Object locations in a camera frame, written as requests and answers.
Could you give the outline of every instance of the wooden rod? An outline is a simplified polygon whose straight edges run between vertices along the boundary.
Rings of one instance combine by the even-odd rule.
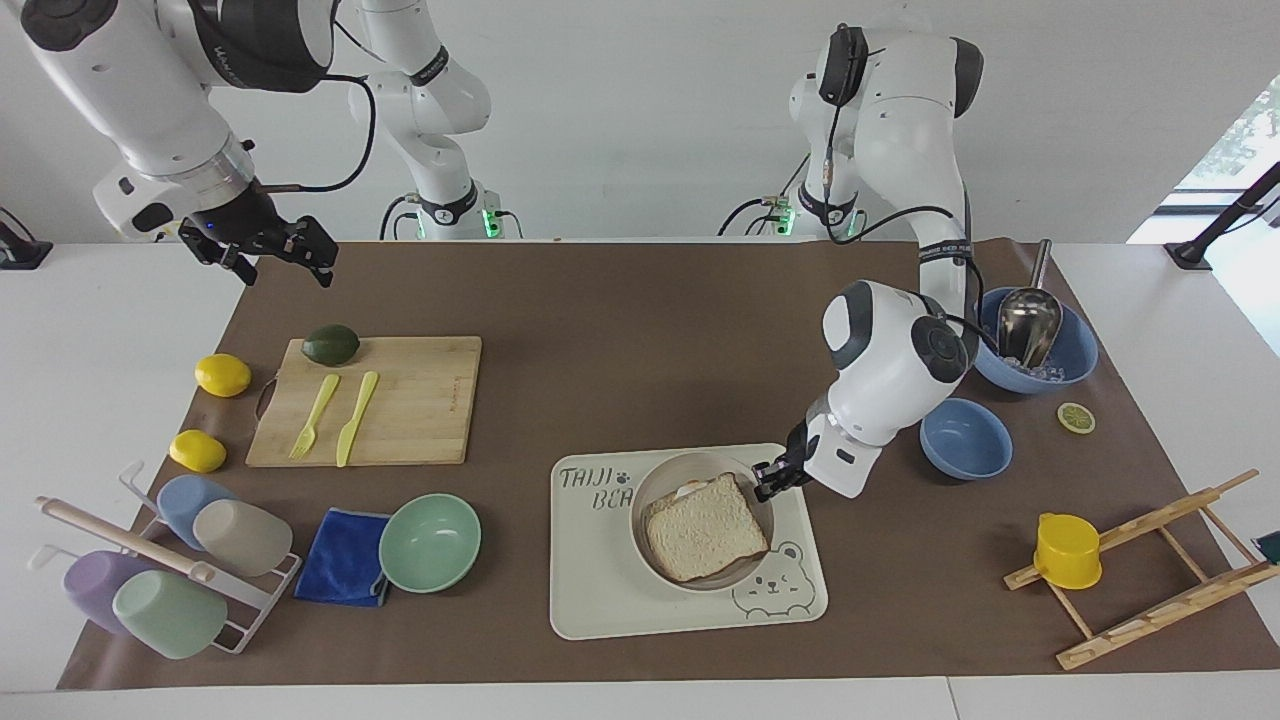
[[[1228,570],[1210,578],[1187,592],[1179,593],[1165,602],[1115,625],[1093,638],[1057,653],[1057,661],[1064,670],[1073,670],[1096,660],[1114,650],[1124,647],[1139,638],[1167,628],[1189,618],[1206,607],[1211,607],[1240,594],[1249,587],[1268,578],[1280,575],[1280,565],[1267,561],[1254,562],[1248,568]]]
[[[1229,491],[1231,488],[1243,486],[1245,482],[1252,480],[1253,478],[1257,478],[1257,477],[1258,477],[1258,469],[1257,468],[1251,468],[1251,469],[1240,473],[1239,475],[1231,478],[1230,480],[1226,480],[1225,483],[1217,486],[1213,489],[1216,489],[1219,495],[1222,495],[1224,492],[1226,492],[1226,491]]]
[[[1075,610],[1075,606],[1071,605],[1071,601],[1066,598],[1066,593],[1064,593],[1062,589],[1055,585],[1053,583],[1044,583],[1044,584],[1048,585],[1048,589],[1053,591],[1053,594],[1057,597],[1057,601],[1062,603],[1062,609],[1066,610],[1066,614],[1071,616],[1073,621],[1075,621],[1075,626],[1079,628],[1082,633],[1084,633],[1084,639],[1092,638],[1093,630],[1089,629],[1089,625],[1084,621],[1084,618],[1080,616],[1080,612]]]
[[[1178,557],[1181,557],[1183,562],[1185,562],[1187,566],[1192,569],[1192,573],[1196,573],[1196,577],[1199,578],[1199,582],[1202,583],[1208,582],[1208,575],[1206,575],[1204,570],[1202,570],[1201,566],[1194,560],[1192,560],[1192,556],[1188,555],[1187,548],[1183,547],[1183,543],[1178,542],[1178,538],[1174,537],[1174,533],[1169,532],[1169,528],[1160,528],[1160,534],[1164,536],[1165,542],[1167,542],[1170,547],[1174,548],[1174,552],[1178,553]]]
[[[1222,534],[1226,536],[1226,539],[1231,541],[1231,544],[1235,546],[1235,550],[1240,551],[1240,555],[1243,555],[1245,560],[1248,560],[1249,562],[1258,561],[1258,559],[1253,556],[1253,552],[1249,551],[1249,546],[1240,542],[1240,538],[1235,537],[1235,533],[1231,532],[1231,528],[1228,528],[1226,523],[1224,523],[1222,519],[1219,518],[1216,512],[1213,512],[1208,507],[1202,507],[1201,512],[1203,512],[1204,516],[1210,519],[1210,521],[1217,525],[1217,529],[1222,530]]]
[[[1180,497],[1169,505],[1152,510],[1146,515],[1140,515],[1129,520],[1128,523],[1121,523],[1110,530],[1101,533],[1098,536],[1098,551],[1105,552],[1116,546],[1124,544],[1134,538],[1142,537],[1157,528],[1164,528],[1165,525],[1172,523],[1174,520],[1190,515],[1197,510],[1208,507],[1208,505],[1220,497],[1222,493],[1239,487],[1240,484],[1252,480],[1258,477],[1256,469],[1245,470],[1239,475],[1226,480],[1225,483],[1215,487],[1208,487],[1198,492],[1193,492],[1185,497]],[[1236,541],[1235,547],[1243,547],[1239,541]],[[1253,560],[1253,555],[1245,551],[1245,557]],[[1015,591],[1018,588],[1029,585],[1041,578],[1039,571],[1036,570],[1034,565],[1028,565],[1020,570],[1015,570],[1005,575],[1005,584],[1009,589]]]
[[[214,569],[209,564],[196,562],[186,555],[180,555],[168,547],[161,547],[148,539],[143,539],[124,528],[108,523],[97,515],[91,515],[81,510],[64,500],[40,496],[36,498],[36,507],[50,518],[61,520],[68,525],[79,528],[92,536],[97,536],[106,542],[115,543],[120,547],[132,550],[138,555],[150,557],[151,560],[172,568],[193,580],[209,582],[214,575]]]

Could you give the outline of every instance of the slice of bread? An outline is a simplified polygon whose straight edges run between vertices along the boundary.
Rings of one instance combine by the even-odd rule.
[[[769,550],[732,473],[691,493],[660,497],[646,514],[645,537],[658,571],[678,583],[714,575],[740,557]]]

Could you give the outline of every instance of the green bowl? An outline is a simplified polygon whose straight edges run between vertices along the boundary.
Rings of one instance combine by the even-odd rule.
[[[465,500],[445,493],[406,502],[387,521],[378,561],[393,585],[439,592],[461,580],[480,553],[480,518]]]

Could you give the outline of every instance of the purple cup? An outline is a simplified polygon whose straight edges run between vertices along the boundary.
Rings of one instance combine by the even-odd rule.
[[[63,589],[95,625],[114,635],[128,635],[129,630],[120,624],[111,610],[111,601],[125,580],[156,566],[141,557],[95,550],[79,556],[63,575]]]

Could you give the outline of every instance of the metal ladle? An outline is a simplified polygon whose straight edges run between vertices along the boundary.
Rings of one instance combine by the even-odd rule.
[[[1012,357],[1027,369],[1044,363],[1062,328],[1062,304],[1047,290],[1041,290],[1051,246],[1048,238],[1041,241],[1030,287],[1015,290],[1000,302],[996,325],[1000,356]]]

